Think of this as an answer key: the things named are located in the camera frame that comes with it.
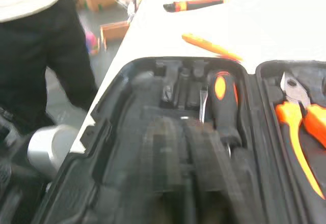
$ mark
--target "black tool case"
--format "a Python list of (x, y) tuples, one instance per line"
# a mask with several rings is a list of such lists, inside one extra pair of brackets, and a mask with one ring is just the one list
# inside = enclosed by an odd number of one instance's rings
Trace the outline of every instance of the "black tool case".
[[(162, 148), (155, 149), (148, 138), (149, 135), (159, 138), (160, 128), (170, 130), (171, 147), (183, 152), (181, 146), (175, 146), (178, 143), (171, 143), (183, 142), (187, 137), (186, 134), (177, 135), (178, 127), (182, 125), (179, 122), (198, 119), (199, 91), (206, 83), (207, 74), (216, 70), (228, 71), (237, 80), (237, 127), (242, 143), (232, 149), (231, 161), (237, 165), (235, 172), (243, 195), (255, 216), (252, 223), (325, 223), (324, 200), (311, 189), (298, 167), (291, 145), (284, 144), (275, 114), (275, 106), (284, 100), (279, 86), (284, 71), (290, 71), (307, 87), (312, 102), (326, 106), (322, 90), (325, 64), (270, 61), (261, 64), (256, 74), (249, 75), (236, 62), (196, 57), (144, 58), (121, 69), (92, 111), (96, 124), (87, 127), (81, 138), (87, 148), (85, 154), (67, 156), (32, 223), (154, 223), (139, 221), (141, 214), (137, 213), (142, 213), (141, 207), (145, 206), (142, 202), (145, 194), (136, 197), (131, 194), (136, 185), (145, 188), (135, 179), (138, 173), (149, 169), (154, 169), (151, 172), (155, 193), (163, 192), (164, 203), (173, 206), (171, 215), (180, 211), (186, 204), (179, 201), (178, 167), (171, 166), (173, 158), (155, 158), (155, 151)], [(211, 125), (209, 101), (208, 98), (205, 123)], [(157, 135), (149, 134), (150, 130)], [(305, 144), (303, 148), (311, 158), (311, 168), (325, 190), (326, 174), (322, 166), (326, 156), (321, 157), (324, 148), (303, 128), (300, 140)], [(144, 147), (144, 142), (151, 147)], [(147, 155), (152, 155), (152, 161), (156, 162), (153, 165), (157, 164), (155, 167), (144, 167)], [(157, 163), (160, 160), (170, 168)], [(207, 160), (201, 165), (201, 173), (205, 174), (205, 167), (209, 166)], [(227, 184), (224, 182), (220, 189), (213, 187), (205, 196), (220, 194)], [(128, 199), (133, 199), (133, 202), (130, 200), (132, 203), (126, 204)], [(134, 218), (123, 221), (130, 212), (135, 214)], [(175, 222), (163, 217), (161, 212), (155, 215), (166, 220), (162, 223), (186, 223), (185, 217)], [(187, 218), (189, 216), (193, 219), (188, 223), (201, 223), (196, 221), (193, 213), (188, 213)]]

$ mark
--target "orange plier handle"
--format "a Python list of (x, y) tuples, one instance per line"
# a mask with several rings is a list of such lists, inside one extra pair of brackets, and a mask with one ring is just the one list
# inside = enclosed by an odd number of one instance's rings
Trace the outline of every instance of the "orange plier handle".
[(319, 184), (306, 161), (306, 158), (304, 156), (304, 153), (300, 145), (299, 134), (298, 134), (299, 127), (302, 122), (302, 114), (301, 114), (300, 106), (298, 104), (284, 102), (283, 104), (276, 106), (276, 114), (279, 119), (279, 122), (282, 124), (284, 143), (292, 145), (294, 154), (296, 155), (296, 158), (302, 170), (304, 171), (311, 187), (322, 199), (325, 199), (319, 187)]
[(317, 104), (310, 105), (303, 124), (306, 130), (326, 148), (326, 109)]

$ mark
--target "screwdriver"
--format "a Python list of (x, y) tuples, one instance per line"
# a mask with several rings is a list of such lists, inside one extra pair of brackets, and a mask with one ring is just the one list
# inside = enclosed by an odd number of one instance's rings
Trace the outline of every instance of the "screwdriver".
[(180, 11), (201, 9), (217, 4), (222, 4), (222, 3), (224, 3), (224, 0), (194, 0), (194, 1), (173, 2), (171, 4), (163, 4), (163, 7), (167, 12), (180, 12)]
[(199, 36), (195, 36), (191, 33), (182, 34), (183, 40), (185, 40), (187, 43), (190, 43), (192, 45), (204, 48), (208, 51), (214, 52), (219, 54), (221, 57), (230, 59), (236, 62), (242, 61), (242, 58), (234, 53), (229, 52), (225, 48), (222, 48), (219, 45), (213, 44)]
[(227, 71), (210, 74), (210, 96), (215, 128), (221, 141), (231, 148), (241, 145), (241, 137), (237, 130), (238, 95), (235, 78)]

